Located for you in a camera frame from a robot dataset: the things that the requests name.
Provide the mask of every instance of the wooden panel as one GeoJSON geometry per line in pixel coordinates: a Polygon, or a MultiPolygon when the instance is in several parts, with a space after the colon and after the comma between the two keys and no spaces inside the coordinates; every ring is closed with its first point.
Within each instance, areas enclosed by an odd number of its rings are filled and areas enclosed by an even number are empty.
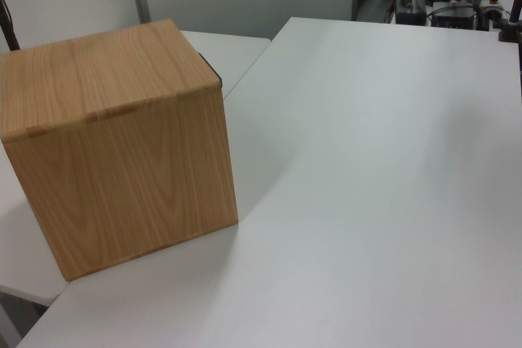
{"type": "Polygon", "coordinates": [[[4,143],[131,112],[221,83],[170,20],[2,57],[4,143]]]}
{"type": "Polygon", "coordinates": [[[237,223],[220,90],[5,148],[66,280],[237,223]]]}

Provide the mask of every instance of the floor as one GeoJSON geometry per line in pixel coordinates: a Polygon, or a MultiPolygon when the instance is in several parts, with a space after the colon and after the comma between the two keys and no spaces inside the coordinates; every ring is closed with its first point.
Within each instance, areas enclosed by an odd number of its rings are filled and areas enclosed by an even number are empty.
{"type": "Polygon", "coordinates": [[[0,348],[15,348],[46,307],[0,292],[0,348]]]}
{"type": "Polygon", "coordinates": [[[392,3],[392,0],[357,0],[357,20],[381,24],[392,3]]]}

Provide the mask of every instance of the box side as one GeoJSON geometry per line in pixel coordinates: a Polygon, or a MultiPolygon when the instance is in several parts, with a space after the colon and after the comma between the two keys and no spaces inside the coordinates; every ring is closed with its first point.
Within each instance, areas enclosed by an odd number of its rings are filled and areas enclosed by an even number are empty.
{"type": "Polygon", "coordinates": [[[68,281],[237,223],[220,90],[6,151],[68,281]]]}
{"type": "Polygon", "coordinates": [[[221,88],[171,20],[10,52],[1,67],[4,144],[221,88]]]}

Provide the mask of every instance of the cable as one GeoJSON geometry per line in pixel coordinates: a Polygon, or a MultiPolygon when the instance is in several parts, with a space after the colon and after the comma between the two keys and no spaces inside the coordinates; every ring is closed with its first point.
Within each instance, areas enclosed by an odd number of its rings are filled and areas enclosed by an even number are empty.
{"type": "Polygon", "coordinates": [[[454,7],[442,7],[438,10],[435,10],[435,11],[432,11],[430,12],[429,14],[426,15],[427,18],[429,18],[430,16],[433,16],[435,14],[439,14],[440,12],[444,12],[444,11],[449,11],[449,10],[456,10],[458,8],[473,8],[473,6],[454,6],[454,7]]]}

